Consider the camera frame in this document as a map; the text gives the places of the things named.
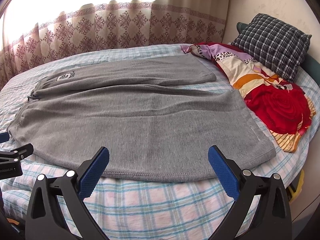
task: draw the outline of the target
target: bed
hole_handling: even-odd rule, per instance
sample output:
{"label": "bed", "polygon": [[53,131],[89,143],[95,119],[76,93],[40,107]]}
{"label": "bed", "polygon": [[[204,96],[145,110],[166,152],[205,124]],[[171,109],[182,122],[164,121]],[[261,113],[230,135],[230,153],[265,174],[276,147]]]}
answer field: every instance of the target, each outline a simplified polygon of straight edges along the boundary
{"label": "bed", "polygon": [[[103,50],[67,57],[21,73],[13,77],[0,92],[0,132],[6,130],[36,83],[52,73],[102,62],[183,54],[180,44]],[[228,79],[212,62],[197,59],[215,73],[217,80],[179,87],[215,93],[232,89]],[[317,83],[302,68],[299,68],[296,83],[313,101],[319,113],[320,88]],[[253,112],[251,114],[274,143],[277,152],[275,158],[252,171],[255,175],[267,177],[277,172],[287,187],[305,163],[309,142],[320,124],[320,115],[313,117],[312,125],[302,137],[297,151],[288,153],[280,149],[262,121]],[[15,147],[15,142],[10,139],[1,145],[0,150]],[[0,181],[5,212],[17,219],[23,219],[27,212],[31,190],[38,174],[57,177],[67,171],[35,155],[22,161],[21,166],[22,176]],[[78,234],[63,199],[59,201],[71,232]],[[239,233],[248,228],[258,201],[259,197],[256,196]],[[217,178],[187,183],[101,178],[91,197],[84,202],[110,239],[208,239],[227,214],[233,199],[225,194]]]}

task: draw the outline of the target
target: black and white plaid pillow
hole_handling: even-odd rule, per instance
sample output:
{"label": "black and white plaid pillow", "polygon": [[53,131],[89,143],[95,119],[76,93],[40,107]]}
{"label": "black and white plaid pillow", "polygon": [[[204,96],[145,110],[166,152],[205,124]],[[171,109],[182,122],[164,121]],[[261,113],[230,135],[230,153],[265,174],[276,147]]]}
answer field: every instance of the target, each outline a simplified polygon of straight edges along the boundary
{"label": "black and white plaid pillow", "polygon": [[283,79],[293,82],[312,35],[267,14],[258,14],[231,43]]}

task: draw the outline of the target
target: headboard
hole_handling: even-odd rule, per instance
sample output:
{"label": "headboard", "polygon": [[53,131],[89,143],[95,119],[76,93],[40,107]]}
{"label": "headboard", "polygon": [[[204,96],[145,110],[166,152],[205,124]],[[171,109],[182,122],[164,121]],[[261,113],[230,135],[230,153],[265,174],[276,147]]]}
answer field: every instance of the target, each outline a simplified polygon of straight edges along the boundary
{"label": "headboard", "polygon": [[[241,33],[248,25],[245,23],[237,23],[237,30]],[[317,82],[320,86],[320,63],[317,62],[309,54],[306,55],[301,67]]]}

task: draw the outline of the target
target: beige wall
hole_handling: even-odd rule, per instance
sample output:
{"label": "beige wall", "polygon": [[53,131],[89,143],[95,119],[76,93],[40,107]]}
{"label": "beige wall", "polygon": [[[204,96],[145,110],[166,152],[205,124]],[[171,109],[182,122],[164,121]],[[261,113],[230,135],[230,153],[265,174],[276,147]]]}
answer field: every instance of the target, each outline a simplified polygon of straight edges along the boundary
{"label": "beige wall", "polygon": [[223,42],[237,36],[237,22],[250,23],[258,13],[266,13],[312,34],[309,54],[320,62],[320,24],[305,0],[229,0]]}

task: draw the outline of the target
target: silver bolt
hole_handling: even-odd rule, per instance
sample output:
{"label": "silver bolt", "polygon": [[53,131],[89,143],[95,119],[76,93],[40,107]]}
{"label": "silver bolt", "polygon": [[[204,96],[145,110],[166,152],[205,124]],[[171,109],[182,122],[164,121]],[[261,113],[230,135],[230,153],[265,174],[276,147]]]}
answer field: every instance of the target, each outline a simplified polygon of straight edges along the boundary
{"label": "silver bolt", "polygon": [[43,180],[44,179],[44,175],[43,174],[40,174],[38,177],[37,177],[38,180]]}
{"label": "silver bolt", "polygon": [[281,177],[280,177],[280,175],[279,175],[278,173],[273,174],[273,177],[274,177],[275,179],[281,179]]}
{"label": "silver bolt", "polygon": [[67,177],[73,177],[74,174],[75,174],[75,171],[68,171]]}
{"label": "silver bolt", "polygon": [[251,171],[249,171],[249,170],[243,170],[242,173],[243,173],[244,176],[250,176],[251,175]]}

